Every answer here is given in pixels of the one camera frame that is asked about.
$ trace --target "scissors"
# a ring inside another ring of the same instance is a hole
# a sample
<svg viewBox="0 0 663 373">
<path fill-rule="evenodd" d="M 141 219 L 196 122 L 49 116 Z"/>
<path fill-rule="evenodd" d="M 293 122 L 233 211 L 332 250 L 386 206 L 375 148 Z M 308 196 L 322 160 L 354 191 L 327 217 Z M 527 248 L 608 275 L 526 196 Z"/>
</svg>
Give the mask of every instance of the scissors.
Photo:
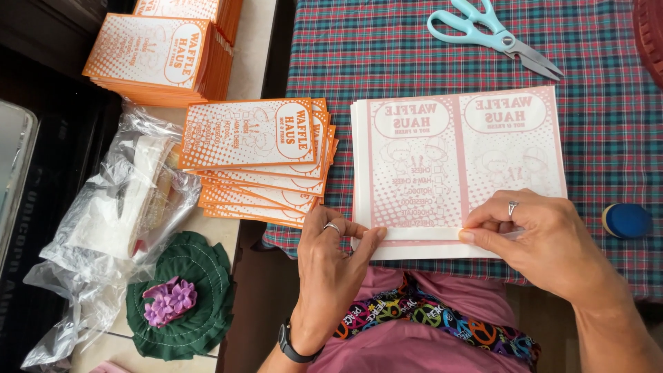
<svg viewBox="0 0 663 373">
<path fill-rule="evenodd" d="M 527 44 L 516 39 L 512 33 L 502 26 L 493 10 L 493 4 L 490 0 L 481 0 L 486 13 L 481 13 L 467 0 L 452 0 L 454 7 L 459 9 L 468 19 L 462 19 L 447 11 L 436 11 L 428 17 L 428 30 L 434 37 L 457 44 L 479 44 L 495 49 L 498 52 L 504 52 L 512 60 L 516 59 L 516 54 L 520 56 L 520 63 L 523 66 L 541 74 L 547 78 L 559 81 L 559 77 L 551 71 L 564 76 L 562 71 L 558 69 L 547 58 L 543 57 L 539 52 L 531 49 Z M 437 19 L 456 30 L 463 31 L 466 35 L 457 37 L 445 35 L 437 31 L 433 27 L 433 20 Z M 484 34 L 474 27 L 474 23 L 481 23 L 488 27 L 493 35 Z"/>
</svg>

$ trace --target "silver ring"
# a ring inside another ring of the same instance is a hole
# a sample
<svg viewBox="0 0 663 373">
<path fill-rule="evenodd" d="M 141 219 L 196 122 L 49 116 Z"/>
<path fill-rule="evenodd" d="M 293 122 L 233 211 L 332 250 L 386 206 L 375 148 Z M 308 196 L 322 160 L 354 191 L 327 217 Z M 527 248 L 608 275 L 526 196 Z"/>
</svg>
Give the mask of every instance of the silver ring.
<svg viewBox="0 0 663 373">
<path fill-rule="evenodd" d="M 518 206 L 518 201 L 517 200 L 512 200 L 509 201 L 509 218 L 511 218 L 511 214 L 513 214 L 513 209 Z"/>
<path fill-rule="evenodd" d="M 327 228 L 329 228 L 329 227 L 332 227 L 332 228 L 336 229 L 336 232 L 338 232 L 338 234 L 341 234 L 341 230 L 338 229 L 338 227 L 336 226 L 336 224 L 334 224 L 334 223 L 332 223 L 332 222 L 328 222 L 327 225 L 325 225 L 324 228 L 322 228 L 322 230 L 325 230 L 325 229 L 327 229 Z"/>
</svg>

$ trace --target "wristwatch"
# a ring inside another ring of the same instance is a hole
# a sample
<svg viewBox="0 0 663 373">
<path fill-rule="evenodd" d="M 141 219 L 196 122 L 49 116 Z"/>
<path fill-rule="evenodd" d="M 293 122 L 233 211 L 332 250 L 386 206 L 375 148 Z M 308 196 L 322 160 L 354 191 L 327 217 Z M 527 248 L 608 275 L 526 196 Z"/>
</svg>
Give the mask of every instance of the wristwatch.
<svg viewBox="0 0 663 373">
<path fill-rule="evenodd" d="M 286 319 L 285 323 L 281 324 L 281 329 L 278 330 L 278 345 L 281 347 L 281 352 L 283 352 L 287 357 L 289 357 L 292 361 L 301 364 L 315 361 L 315 359 L 322 353 L 322 349 L 325 348 L 325 346 L 321 347 L 315 354 L 311 356 L 302 356 L 298 354 L 290 345 L 290 317 Z"/>
</svg>

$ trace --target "ruffled green fabric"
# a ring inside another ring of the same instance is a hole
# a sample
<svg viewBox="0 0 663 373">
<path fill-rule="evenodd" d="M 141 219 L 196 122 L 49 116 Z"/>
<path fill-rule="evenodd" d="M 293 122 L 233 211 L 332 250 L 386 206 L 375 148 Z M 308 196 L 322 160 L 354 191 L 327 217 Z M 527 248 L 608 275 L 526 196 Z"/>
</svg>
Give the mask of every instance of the ruffled green fabric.
<svg viewBox="0 0 663 373">
<path fill-rule="evenodd" d="M 142 356 L 165 361 L 191 359 L 216 347 L 230 328 L 235 294 L 230 261 L 221 244 L 209 247 L 195 232 L 176 235 L 156 262 L 154 280 L 132 284 L 127 289 L 127 322 L 133 342 Z M 174 276 L 196 286 L 196 305 L 165 327 L 151 327 L 143 317 L 143 292 L 166 283 Z"/>
</svg>

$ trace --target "scissors handle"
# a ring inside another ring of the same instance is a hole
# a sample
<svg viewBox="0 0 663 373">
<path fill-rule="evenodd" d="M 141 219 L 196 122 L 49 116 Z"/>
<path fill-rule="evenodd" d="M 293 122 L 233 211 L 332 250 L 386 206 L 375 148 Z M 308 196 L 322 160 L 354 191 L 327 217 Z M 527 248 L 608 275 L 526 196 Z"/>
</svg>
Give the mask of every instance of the scissors handle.
<svg viewBox="0 0 663 373">
<path fill-rule="evenodd" d="M 466 35 L 457 37 L 457 36 L 443 34 L 440 31 L 437 31 L 435 27 L 433 27 L 434 19 L 437 19 L 438 21 L 441 21 L 447 24 L 448 26 L 451 26 L 456 30 L 463 31 Z M 433 12 L 433 14 L 431 14 L 430 17 L 428 17 L 427 26 L 430 33 L 433 34 L 434 37 L 442 41 L 452 42 L 456 44 L 479 44 L 487 46 L 489 48 L 493 48 L 495 50 L 498 50 L 499 52 L 504 52 L 512 48 L 514 45 L 514 41 L 516 40 L 513 34 L 511 34 L 506 30 L 503 30 L 495 35 L 484 34 L 481 31 L 477 30 L 476 27 L 474 27 L 474 22 L 472 22 L 470 19 L 461 19 L 460 17 L 452 15 L 447 11 Z M 511 37 L 510 44 L 505 44 L 502 42 L 502 39 L 505 37 Z"/>
<path fill-rule="evenodd" d="M 491 0 L 481 0 L 481 2 L 486 9 L 486 13 L 480 12 L 472 4 L 468 3 L 467 0 L 452 0 L 454 7 L 466 15 L 472 23 L 481 23 L 488 27 L 493 34 L 499 34 L 502 31 L 505 31 L 507 28 L 497 19 Z"/>
</svg>

